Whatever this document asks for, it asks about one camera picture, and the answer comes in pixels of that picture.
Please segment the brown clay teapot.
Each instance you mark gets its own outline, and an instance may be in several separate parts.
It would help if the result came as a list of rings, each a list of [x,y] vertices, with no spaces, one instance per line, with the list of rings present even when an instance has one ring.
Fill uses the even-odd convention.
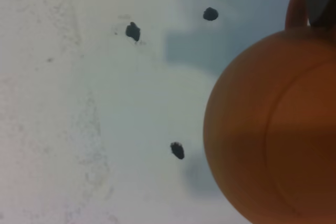
[[[203,127],[221,192],[251,223],[335,223],[335,26],[290,0],[284,30],[218,78]]]

